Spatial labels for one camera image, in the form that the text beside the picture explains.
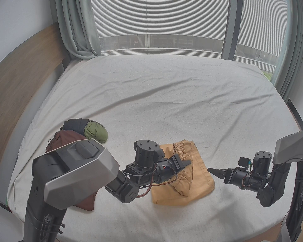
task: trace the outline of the maroon garment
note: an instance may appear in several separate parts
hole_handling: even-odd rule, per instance
[[[86,137],[75,131],[60,130],[57,133],[55,133],[53,139],[50,139],[48,141],[48,146],[46,147],[46,152],[52,151],[61,146],[64,146],[64,145],[72,143],[76,140],[82,140],[82,139],[86,139]],[[94,194],[92,194],[89,197],[87,197],[86,199],[84,199],[82,202],[76,204],[75,206],[82,208],[86,211],[94,210],[95,197],[96,197],[97,192],[98,191],[96,191]]]

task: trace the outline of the bed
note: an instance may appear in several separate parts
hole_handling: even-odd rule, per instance
[[[69,118],[89,118],[108,131],[104,144],[123,169],[133,142],[193,140],[207,167],[233,168],[240,156],[275,150],[299,131],[286,104],[254,65],[177,55],[101,56],[72,61],[36,113],[20,146],[8,189],[11,211],[24,220],[33,158]],[[160,206],[151,195],[122,204],[104,188],[95,210],[70,207],[58,239],[80,241],[244,241],[281,222],[295,177],[269,208],[256,194],[225,185],[184,207]]]

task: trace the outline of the clothing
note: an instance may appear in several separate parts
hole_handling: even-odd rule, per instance
[[[101,144],[105,143],[108,138],[108,133],[104,126],[95,121],[89,121],[84,127],[84,135],[86,138],[94,138]]]
[[[49,140],[48,146],[46,147],[46,152],[52,151],[54,149],[67,145],[76,140],[83,140],[83,139],[86,139],[86,137],[73,130],[64,130],[64,129],[60,130],[57,133],[55,133],[54,138],[52,140]],[[90,195],[80,203],[76,204],[75,206],[82,208],[86,211],[94,210],[95,196],[97,192],[98,191],[96,191],[95,193],[93,193],[92,195]]]
[[[68,121],[64,121],[60,130],[73,130],[84,136],[84,127],[88,122],[88,119],[69,119]]]
[[[181,160],[190,160],[191,165],[178,173],[175,182],[151,188],[152,201],[160,205],[187,205],[200,199],[215,188],[215,182],[199,154],[194,142],[183,140],[174,144],[160,145],[166,158],[177,153]]]

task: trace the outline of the gray-green curtain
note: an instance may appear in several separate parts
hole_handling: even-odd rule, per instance
[[[60,32],[66,49],[83,60],[101,56],[101,46],[89,0],[56,0]]]
[[[303,4],[302,0],[288,0],[287,30],[278,64],[271,78],[272,84],[284,99],[299,73],[303,58]]]

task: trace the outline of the wooden headboard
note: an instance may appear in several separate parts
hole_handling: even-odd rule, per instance
[[[0,161],[26,105],[67,56],[56,22],[0,62]]]

